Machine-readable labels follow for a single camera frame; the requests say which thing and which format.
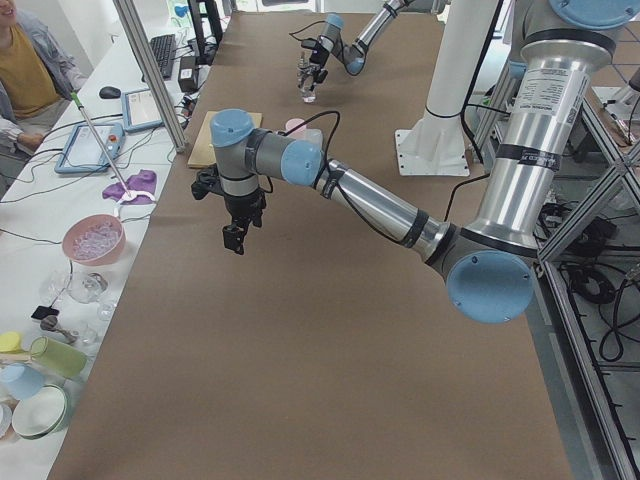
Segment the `tablet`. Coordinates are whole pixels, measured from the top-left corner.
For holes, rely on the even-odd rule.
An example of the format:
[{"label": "tablet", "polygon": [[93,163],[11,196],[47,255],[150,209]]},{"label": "tablet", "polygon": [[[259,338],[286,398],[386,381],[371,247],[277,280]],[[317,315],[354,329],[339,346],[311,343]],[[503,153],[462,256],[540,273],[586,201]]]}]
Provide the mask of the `tablet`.
[{"label": "tablet", "polygon": [[[119,123],[94,124],[98,135],[115,158],[124,141],[124,130]],[[56,162],[56,173],[90,173],[107,170],[109,160],[86,123],[73,127],[62,155]]]},{"label": "tablet", "polygon": [[148,88],[125,92],[121,98],[125,132],[139,132],[162,125],[156,101]]}]

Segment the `gray shirt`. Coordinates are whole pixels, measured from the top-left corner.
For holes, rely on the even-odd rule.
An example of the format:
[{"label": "gray shirt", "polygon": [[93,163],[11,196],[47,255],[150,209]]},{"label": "gray shirt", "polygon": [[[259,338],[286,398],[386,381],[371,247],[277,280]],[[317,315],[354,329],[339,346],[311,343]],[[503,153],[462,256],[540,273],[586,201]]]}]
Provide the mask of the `gray shirt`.
[{"label": "gray shirt", "polygon": [[[18,25],[27,34],[36,54],[47,67],[58,94],[70,100],[71,92],[80,89],[86,81],[86,77],[76,67],[73,57],[63,50],[47,26],[32,13],[18,11]],[[22,129],[16,124],[11,100],[1,80],[0,117],[0,140],[5,144],[15,142]]]}]

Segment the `black mouse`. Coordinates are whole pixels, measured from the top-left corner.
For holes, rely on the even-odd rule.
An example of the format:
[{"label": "black mouse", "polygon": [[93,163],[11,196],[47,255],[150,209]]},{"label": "black mouse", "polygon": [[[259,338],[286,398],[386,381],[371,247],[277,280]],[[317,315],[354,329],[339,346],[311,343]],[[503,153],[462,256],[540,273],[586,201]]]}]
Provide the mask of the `black mouse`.
[{"label": "black mouse", "polygon": [[116,87],[102,87],[98,95],[100,98],[120,98],[122,92]]}]

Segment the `purple cloth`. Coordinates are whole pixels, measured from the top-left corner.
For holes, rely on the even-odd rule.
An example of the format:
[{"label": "purple cloth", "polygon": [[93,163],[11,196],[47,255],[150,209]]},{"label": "purple cloth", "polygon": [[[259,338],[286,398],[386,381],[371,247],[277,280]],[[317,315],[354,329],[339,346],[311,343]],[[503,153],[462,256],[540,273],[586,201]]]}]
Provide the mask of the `purple cloth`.
[{"label": "purple cloth", "polygon": [[[131,175],[127,180],[127,187],[131,190],[143,190],[149,193],[155,193],[156,191],[156,172],[153,170],[140,170],[140,173],[136,175]],[[112,198],[116,202],[122,198],[124,194],[124,188],[120,184],[120,182],[114,183],[113,185],[109,185],[102,191],[102,198],[105,200],[107,198]],[[151,202],[151,199],[148,197],[136,197],[130,202],[123,202],[123,205],[147,205]]]}]

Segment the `keyboard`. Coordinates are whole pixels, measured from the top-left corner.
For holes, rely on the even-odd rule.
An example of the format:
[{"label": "keyboard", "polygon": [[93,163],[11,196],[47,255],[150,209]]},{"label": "keyboard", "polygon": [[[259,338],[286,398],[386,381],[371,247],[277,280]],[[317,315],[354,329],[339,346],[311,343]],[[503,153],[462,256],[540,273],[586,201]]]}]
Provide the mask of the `keyboard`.
[{"label": "keyboard", "polygon": [[149,46],[156,57],[162,78],[171,78],[176,53],[176,36],[173,33],[160,35],[149,40]]}]

